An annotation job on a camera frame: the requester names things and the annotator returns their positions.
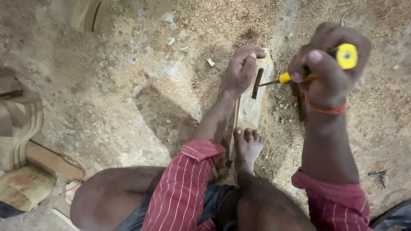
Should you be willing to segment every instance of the dirt floor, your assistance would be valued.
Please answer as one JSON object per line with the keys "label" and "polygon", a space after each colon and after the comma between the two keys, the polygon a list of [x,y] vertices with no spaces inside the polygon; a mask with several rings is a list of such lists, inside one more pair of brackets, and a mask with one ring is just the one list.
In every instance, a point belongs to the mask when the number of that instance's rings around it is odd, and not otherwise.
{"label": "dirt floor", "polygon": [[[409,0],[112,0],[98,35],[58,23],[50,4],[0,2],[0,67],[43,100],[43,127],[33,139],[78,160],[86,178],[110,167],[166,166],[221,91],[237,47],[268,48],[276,78],[318,24],[343,19],[374,45],[347,110],[371,215],[411,198]],[[289,86],[268,87],[260,117],[268,142],[255,169],[307,211],[304,191],[290,179],[304,139],[296,102]],[[367,176],[373,171],[387,171],[387,189]],[[36,210],[0,222],[1,230],[71,230],[51,213],[68,214],[57,196],[64,185],[59,178]]]}

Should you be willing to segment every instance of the forearm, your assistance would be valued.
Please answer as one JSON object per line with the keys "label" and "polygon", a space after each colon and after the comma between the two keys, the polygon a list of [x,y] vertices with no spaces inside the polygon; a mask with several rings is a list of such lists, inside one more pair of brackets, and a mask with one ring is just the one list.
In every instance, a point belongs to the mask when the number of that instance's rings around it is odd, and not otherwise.
{"label": "forearm", "polygon": [[359,183],[346,131],[344,113],[309,113],[301,169],[304,174],[328,183]]}
{"label": "forearm", "polygon": [[233,94],[223,91],[201,120],[190,140],[206,140],[214,144],[220,144],[236,100],[237,97]]}

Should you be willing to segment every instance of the shirt sleeve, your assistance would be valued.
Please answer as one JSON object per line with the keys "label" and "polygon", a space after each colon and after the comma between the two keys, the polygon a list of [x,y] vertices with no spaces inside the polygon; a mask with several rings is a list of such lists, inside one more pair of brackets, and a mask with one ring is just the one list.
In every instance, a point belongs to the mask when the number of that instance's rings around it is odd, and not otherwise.
{"label": "shirt sleeve", "polygon": [[317,230],[372,230],[369,205],[359,184],[332,184],[315,180],[301,169],[291,177],[296,188],[305,189],[309,215]]}
{"label": "shirt sleeve", "polygon": [[195,230],[212,168],[222,152],[221,145],[209,141],[183,145],[154,190],[142,231]]}

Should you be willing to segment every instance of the bare foot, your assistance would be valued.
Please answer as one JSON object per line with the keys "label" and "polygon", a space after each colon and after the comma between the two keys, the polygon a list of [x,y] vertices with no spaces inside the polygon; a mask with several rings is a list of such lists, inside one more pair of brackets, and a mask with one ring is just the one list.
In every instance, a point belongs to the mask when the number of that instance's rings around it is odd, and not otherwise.
{"label": "bare foot", "polygon": [[263,149],[266,139],[256,129],[247,128],[243,131],[241,127],[234,129],[233,136],[234,150],[236,151],[234,160],[236,172],[248,172],[254,175],[254,162]]}

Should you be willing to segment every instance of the left hand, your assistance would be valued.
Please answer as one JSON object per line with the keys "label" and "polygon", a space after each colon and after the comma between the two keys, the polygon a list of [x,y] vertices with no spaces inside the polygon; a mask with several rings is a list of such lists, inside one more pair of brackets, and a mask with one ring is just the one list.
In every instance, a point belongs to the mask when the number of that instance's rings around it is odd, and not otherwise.
{"label": "left hand", "polygon": [[239,97],[250,86],[257,58],[265,58],[264,49],[252,45],[244,45],[236,50],[227,70],[224,91]]}

